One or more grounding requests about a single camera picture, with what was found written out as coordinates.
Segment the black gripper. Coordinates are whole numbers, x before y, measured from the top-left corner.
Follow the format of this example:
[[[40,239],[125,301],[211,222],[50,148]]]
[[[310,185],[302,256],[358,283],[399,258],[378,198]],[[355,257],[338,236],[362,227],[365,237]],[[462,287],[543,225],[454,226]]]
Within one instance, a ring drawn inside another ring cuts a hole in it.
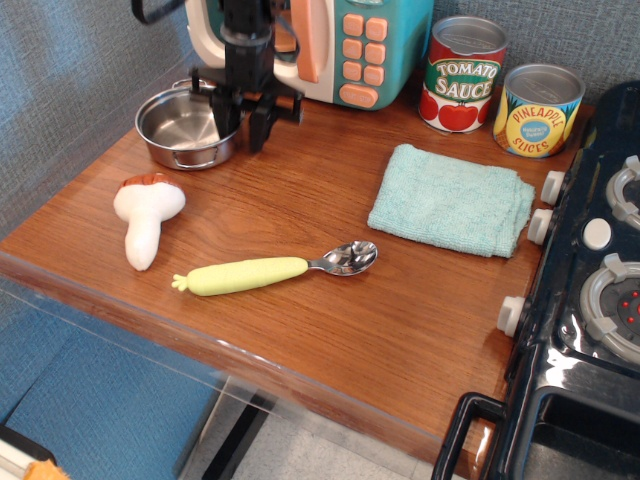
[[[190,27],[188,32],[205,63],[190,70],[192,91],[199,91],[201,80],[214,85],[210,105],[221,138],[234,134],[248,112],[250,151],[259,153],[277,120],[302,121],[303,93],[274,74],[270,32],[249,38],[233,35],[226,42],[217,40],[209,27]]]

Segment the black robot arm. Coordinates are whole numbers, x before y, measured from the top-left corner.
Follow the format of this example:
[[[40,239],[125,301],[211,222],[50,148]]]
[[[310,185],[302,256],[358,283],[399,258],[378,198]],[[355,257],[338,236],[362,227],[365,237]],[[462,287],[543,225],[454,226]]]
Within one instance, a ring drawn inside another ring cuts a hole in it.
[[[304,94],[274,73],[277,6],[272,1],[222,1],[223,66],[191,70],[191,91],[209,98],[221,137],[238,130],[249,115],[253,153],[263,149],[278,119],[299,123],[302,118]]]

